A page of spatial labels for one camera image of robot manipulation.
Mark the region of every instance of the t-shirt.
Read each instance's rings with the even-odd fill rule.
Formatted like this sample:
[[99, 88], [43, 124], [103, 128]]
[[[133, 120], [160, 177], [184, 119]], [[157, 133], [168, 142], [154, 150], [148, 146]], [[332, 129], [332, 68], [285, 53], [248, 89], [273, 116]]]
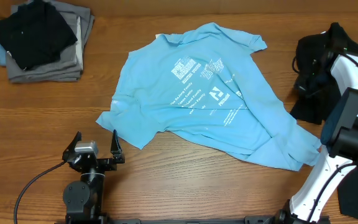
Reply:
[[97, 123], [139, 149], [171, 131], [263, 166], [313, 166], [319, 139], [285, 111], [250, 57], [266, 47], [259, 35], [215, 23], [162, 34], [129, 53]]

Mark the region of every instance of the wooden table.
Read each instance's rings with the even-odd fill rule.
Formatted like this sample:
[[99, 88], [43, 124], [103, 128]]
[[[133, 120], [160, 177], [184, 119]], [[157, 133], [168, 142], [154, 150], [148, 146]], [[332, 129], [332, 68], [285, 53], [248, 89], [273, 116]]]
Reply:
[[[94, 121], [109, 109], [128, 52], [159, 33], [183, 33], [208, 22], [260, 34], [268, 48], [252, 55], [289, 111], [296, 74], [291, 70], [297, 41], [338, 21], [358, 42], [358, 13], [244, 14], [189, 17], [96, 18], [85, 48], [78, 83], [13, 85], [0, 67], [0, 224], [13, 223], [13, 208], [28, 181], [58, 164], [77, 131], [109, 155], [111, 133]], [[321, 126], [299, 122], [316, 136]], [[113, 218], [242, 218], [274, 214], [295, 194], [311, 168], [300, 172], [250, 164], [215, 149], [158, 133], [142, 151], [121, 141], [126, 163], [106, 174], [104, 210]], [[19, 207], [19, 223], [63, 220], [65, 186], [80, 178], [67, 165], [34, 183]], [[333, 223], [358, 223], [339, 213], [334, 193], [324, 208]]]

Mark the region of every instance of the wood grain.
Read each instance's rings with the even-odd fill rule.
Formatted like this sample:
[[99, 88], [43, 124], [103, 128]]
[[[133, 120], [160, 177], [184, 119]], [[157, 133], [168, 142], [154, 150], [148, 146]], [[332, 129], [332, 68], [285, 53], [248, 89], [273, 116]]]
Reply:
[[[27, 0], [0, 0], [0, 17], [11, 4]], [[59, 0], [88, 7], [95, 16], [189, 16], [243, 13], [358, 12], [358, 0]]]
[[[0, 67], [0, 224], [13, 223], [14, 202], [34, 176], [58, 164], [77, 131], [95, 140], [100, 157], [109, 156], [111, 133], [94, 121], [109, 109], [128, 52], [158, 33], [183, 33], [207, 22], [260, 34], [268, 49], [252, 55], [289, 111], [296, 97], [291, 60], [298, 39], [338, 21], [358, 42], [358, 13], [244, 14], [188, 17], [98, 17], [85, 50], [78, 83], [13, 85]], [[321, 126], [299, 122], [319, 136]], [[106, 177], [104, 210], [113, 218], [242, 218], [274, 214], [295, 194], [311, 168], [300, 172], [238, 161], [221, 151], [158, 133], [140, 151], [121, 141], [127, 162]], [[63, 220], [64, 187], [79, 174], [61, 167], [42, 177], [24, 195], [19, 223]], [[333, 223], [358, 223], [339, 213], [334, 194], [323, 213]]]

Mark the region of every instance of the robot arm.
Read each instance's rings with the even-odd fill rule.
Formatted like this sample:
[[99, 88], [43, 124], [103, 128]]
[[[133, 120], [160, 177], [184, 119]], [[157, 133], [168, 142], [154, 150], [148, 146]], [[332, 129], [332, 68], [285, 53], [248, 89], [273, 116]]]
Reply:
[[320, 219], [326, 202], [358, 161], [358, 57], [339, 54], [331, 74], [342, 98], [328, 117], [318, 163], [275, 223], [328, 223]]

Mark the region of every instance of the folded gray shirt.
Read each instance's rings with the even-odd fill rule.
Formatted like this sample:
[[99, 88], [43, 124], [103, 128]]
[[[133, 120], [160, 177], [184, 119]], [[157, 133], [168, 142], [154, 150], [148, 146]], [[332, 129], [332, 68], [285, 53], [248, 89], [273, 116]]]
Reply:
[[[76, 15], [72, 13], [61, 12], [63, 18], [66, 20], [67, 24], [76, 33], [77, 30], [77, 22], [76, 22]], [[14, 59], [7, 54], [6, 55], [6, 68], [7, 68], [7, 75], [9, 79], [13, 79], [16, 77], [31, 77], [31, 76], [51, 76], [56, 75], [64, 72], [65, 70], [69, 69], [67, 72], [79, 72], [81, 71], [80, 66], [76, 66], [77, 59], [76, 59], [76, 48], [75, 45], [68, 46], [60, 53], [60, 60], [52, 63], [48, 63], [45, 65], [39, 65], [32, 70], [23, 71], [19, 66], [16, 64]]]
[[[91, 10], [89, 8], [85, 8], [85, 7], [81, 7], [81, 6], [73, 6], [71, 4], [67, 4], [64, 2], [58, 2], [58, 1], [54, 1], [54, 0], [44, 0], [44, 1], [50, 2], [51, 5], [55, 6], [56, 10], [58, 12], [60, 12], [62, 15], [64, 13], [67, 13], [67, 14], [75, 14], [80, 17], [81, 44], [82, 44], [82, 50], [83, 50], [85, 43], [90, 36], [92, 26], [93, 26], [94, 16], [91, 15]], [[12, 9], [12, 11], [17, 11], [17, 8], [18, 8], [18, 6], [12, 6], [11, 9]], [[65, 60], [65, 58], [66, 58], [65, 55], [61, 55], [61, 60], [57, 63], [62, 62], [62, 60]], [[7, 61], [9, 61], [10, 63], [14, 62], [13, 59], [8, 56], [7, 56]], [[14, 83], [39, 82], [39, 81], [43, 81], [43, 80], [52, 80], [52, 81], [57, 81], [57, 82], [73, 82], [81, 77], [81, 71], [83, 69], [83, 66], [78, 63], [78, 60], [76, 61], [75, 66], [65, 67], [64, 65], [62, 65], [62, 66], [55, 65], [54, 69], [52, 71], [45, 72], [45, 73], [39, 73], [39, 72], [27, 73], [29, 71], [22, 71], [22, 70], [18, 71], [17, 70], [18, 66], [16, 65], [16, 63], [14, 63], [14, 64], [16, 67], [14, 67], [12, 65], [8, 66], [8, 62], [7, 62], [8, 77], [9, 77], [10, 81], [14, 82]]]

